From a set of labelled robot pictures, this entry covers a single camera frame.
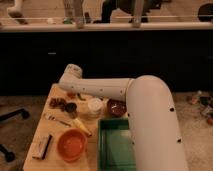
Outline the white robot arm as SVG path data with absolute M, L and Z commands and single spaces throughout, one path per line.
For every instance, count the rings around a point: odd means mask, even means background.
M 189 171 L 171 91 L 153 75 L 137 78 L 82 77 L 82 69 L 66 66 L 58 86 L 126 103 L 137 171 Z

